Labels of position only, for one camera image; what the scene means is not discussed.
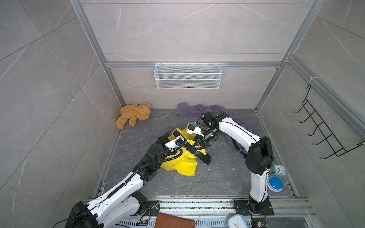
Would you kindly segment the yellow trousers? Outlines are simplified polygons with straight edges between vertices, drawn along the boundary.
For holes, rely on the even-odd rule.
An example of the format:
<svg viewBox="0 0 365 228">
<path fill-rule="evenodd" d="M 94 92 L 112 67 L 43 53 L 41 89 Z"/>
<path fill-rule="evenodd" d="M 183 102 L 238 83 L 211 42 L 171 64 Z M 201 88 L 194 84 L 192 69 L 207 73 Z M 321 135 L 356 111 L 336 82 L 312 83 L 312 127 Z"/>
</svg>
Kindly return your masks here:
<svg viewBox="0 0 365 228">
<path fill-rule="evenodd" d="M 186 142 L 192 142 L 195 135 L 190 135 L 186 132 L 186 128 L 183 130 L 176 128 L 174 129 L 171 136 L 168 137 L 169 140 L 173 140 L 178 136 L 182 135 L 185 138 Z M 185 144 L 181 146 L 182 152 L 178 152 L 177 154 L 170 154 L 167 156 L 167 159 L 173 158 L 174 156 L 179 156 L 173 160 L 168 160 L 162 163 L 161 167 L 166 171 L 175 170 L 179 174 L 184 176 L 195 176 L 196 167 L 198 165 L 197 159 L 200 159 L 205 164 L 211 163 L 211 157 L 207 153 L 207 155 L 202 155 L 201 153 L 197 155 L 193 155 L 185 149 Z"/>
</svg>

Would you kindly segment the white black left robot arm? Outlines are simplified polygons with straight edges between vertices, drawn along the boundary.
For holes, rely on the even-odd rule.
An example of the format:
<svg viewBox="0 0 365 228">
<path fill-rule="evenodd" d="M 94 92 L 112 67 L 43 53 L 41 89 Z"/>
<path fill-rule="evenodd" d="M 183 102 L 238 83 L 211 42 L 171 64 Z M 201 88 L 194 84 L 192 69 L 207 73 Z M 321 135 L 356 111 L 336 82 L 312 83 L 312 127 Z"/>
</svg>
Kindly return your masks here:
<svg viewBox="0 0 365 228">
<path fill-rule="evenodd" d="M 169 134 L 158 138 L 140 162 L 117 185 L 100 197 L 88 202 L 78 202 L 71 209 L 66 228 L 107 228 L 121 217 L 138 212 L 142 201 L 135 198 L 148 181 L 153 179 L 164 162 L 182 156 L 182 147 L 187 142 L 182 136 L 168 140 Z"/>
</svg>

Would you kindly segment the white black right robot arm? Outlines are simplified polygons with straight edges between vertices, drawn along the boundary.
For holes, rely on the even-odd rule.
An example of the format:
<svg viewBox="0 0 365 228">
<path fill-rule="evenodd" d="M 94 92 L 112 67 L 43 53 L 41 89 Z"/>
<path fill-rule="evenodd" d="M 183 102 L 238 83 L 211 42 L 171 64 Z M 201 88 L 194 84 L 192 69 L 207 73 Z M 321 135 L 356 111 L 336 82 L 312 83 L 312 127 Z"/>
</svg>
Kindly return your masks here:
<svg viewBox="0 0 365 228">
<path fill-rule="evenodd" d="M 230 136 L 234 141 L 246 150 L 245 164 L 251 172 L 251 191 L 249 194 L 249 210 L 252 214 L 259 215 L 269 205 L 268 178 L 272 162 L 274 160 L 271 141 L 268 137 L 259 137 L 244 127 L 238 125 L 225 113 L 212 115 L 205 113 L 201 117 L 205 124 L 202 130 L 198 123 L 190 123 L 187 126 L 187 133 L 195 135 L 193 144 L 186 143 L 185 149 L 197 156 L 206 164 L 211 159 L 204 159 L 200 150 L 210 147 L 210 141 L 214 141 L 218 133 L 222 132 Z"/>
</svg>

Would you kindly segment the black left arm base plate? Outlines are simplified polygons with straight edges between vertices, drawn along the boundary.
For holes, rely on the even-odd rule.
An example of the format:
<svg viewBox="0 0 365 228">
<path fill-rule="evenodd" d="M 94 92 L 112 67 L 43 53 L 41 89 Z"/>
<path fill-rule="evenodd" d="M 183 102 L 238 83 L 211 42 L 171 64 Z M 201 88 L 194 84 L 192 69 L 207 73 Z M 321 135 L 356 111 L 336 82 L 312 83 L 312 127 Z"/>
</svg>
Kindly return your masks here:
<svg viewBox="0 0 365 228">
<path fill-rule="evenodd" d="M 134 216 L 157 216 L 160 211 L 161 203 L 162 202 L 159 200 L 145 202 L 140 205 L 140 208 Z"/>
</svg>

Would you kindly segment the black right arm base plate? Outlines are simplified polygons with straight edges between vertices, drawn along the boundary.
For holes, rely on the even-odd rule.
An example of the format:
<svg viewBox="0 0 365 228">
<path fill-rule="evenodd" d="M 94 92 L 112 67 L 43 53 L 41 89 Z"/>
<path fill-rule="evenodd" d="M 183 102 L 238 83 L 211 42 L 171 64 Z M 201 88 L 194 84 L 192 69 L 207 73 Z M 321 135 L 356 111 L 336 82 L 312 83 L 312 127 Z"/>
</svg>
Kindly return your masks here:
<svg viewBox="0 0 365 228">
<path fill-rule="evenodd" d="M 260 215 L 273 216 L 274 211 L 271 202 L 266 199 L 261 203 L 256 203 L 254 200 L 234 200 L 233 207 L 236 214 L 243 216 Z"/>
</svg>

